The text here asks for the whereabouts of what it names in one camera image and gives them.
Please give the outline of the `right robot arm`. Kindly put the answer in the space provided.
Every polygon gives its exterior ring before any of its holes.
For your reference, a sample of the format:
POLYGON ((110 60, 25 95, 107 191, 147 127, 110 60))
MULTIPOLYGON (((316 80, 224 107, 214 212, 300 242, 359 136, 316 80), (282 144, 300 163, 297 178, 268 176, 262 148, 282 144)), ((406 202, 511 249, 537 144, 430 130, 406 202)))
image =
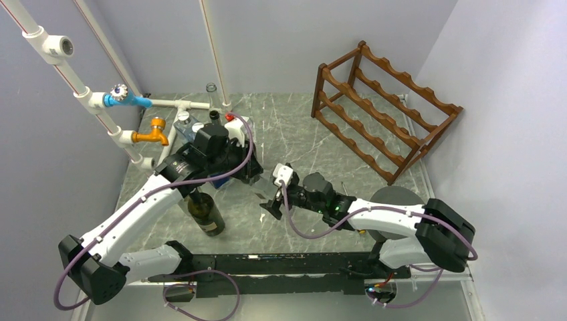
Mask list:
POLYGON ((290 227, 304 239, 319 239, 333 231, 377 231, 393 238, 377 241, 368 260, 372 275, 383 278, 406 265, 432 263, 460 273, 478 253, 475 228, 440 199, 426 204, 374 203, 336 191, 320 173, 300 180, 295 172, 260 178, 255 184, 261 204, 276 219, 286 215, 290 227), (319 234, 301 232, 292 219, 294 207, 315 212, 329 229, 319 234))

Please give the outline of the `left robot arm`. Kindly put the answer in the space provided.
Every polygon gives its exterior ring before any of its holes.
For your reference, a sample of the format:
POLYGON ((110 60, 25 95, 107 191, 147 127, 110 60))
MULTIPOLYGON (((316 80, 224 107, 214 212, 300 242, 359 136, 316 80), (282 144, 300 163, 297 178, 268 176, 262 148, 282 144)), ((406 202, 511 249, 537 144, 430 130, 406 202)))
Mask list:
POLYGON ((225 177, 248 183, 263 172, 254 155, 253 131, 248 124, 243 126, 243 140, 239 140, 226 126, 205 125, 193 142, 166 157, 142 188, 107 220, 81 237, 65 236, 58 244, 64 273, 56 284, 55 306, 68 310, 59 300, 65 278, 96 305, 142 278, 168 274, 176 281, 187 279, 193 268, 192 255, 177 241, 149 251, 126 250, 146 226, 201 185, 225 177))

